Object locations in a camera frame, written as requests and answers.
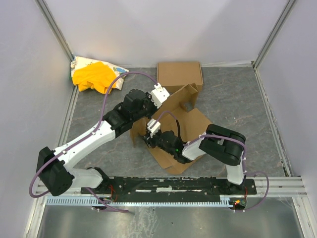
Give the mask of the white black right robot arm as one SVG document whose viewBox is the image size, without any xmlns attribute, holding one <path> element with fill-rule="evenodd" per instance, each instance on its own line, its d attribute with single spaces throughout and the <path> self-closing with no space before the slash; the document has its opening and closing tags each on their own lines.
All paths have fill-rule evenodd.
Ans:
<svg viewBox="0 0 317 238">
<path fill-rule="evenodd" d="M 148 147 L 159 148 L 181 164 L 208 154 L 226 165 L 229 183 L 241 185 L 245 180 L 242 161 L 245 159 L 246 138 L 238 132 L 210 124 L 192 141 L 185 142 L 172 130 L 162 132 L 160 128 L 147 128 L 143 138 Z"/>
</svg>

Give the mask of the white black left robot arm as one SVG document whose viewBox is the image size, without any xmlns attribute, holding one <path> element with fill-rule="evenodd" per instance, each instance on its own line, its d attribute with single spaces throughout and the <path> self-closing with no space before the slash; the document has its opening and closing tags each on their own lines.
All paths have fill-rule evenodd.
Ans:
<svg viewBox="0 0 317 238">
<path fill-rule="evenodd" d="M 168 97 L 169 94 L 160 86 L 146 93 L 131 90 L 123 102 L 103 115 L 90 130 L 54 150 L 49 147 L 41 149 L 37 177 L 53 196 L 59 196 L 70 188 L 96 188 L 107 182 L 107 176 L 99 168 L 83 170 L 74 166 L 101 145 L 130 130 L 134 122 L 145 117 L 150 119 Z"/>
</svg>

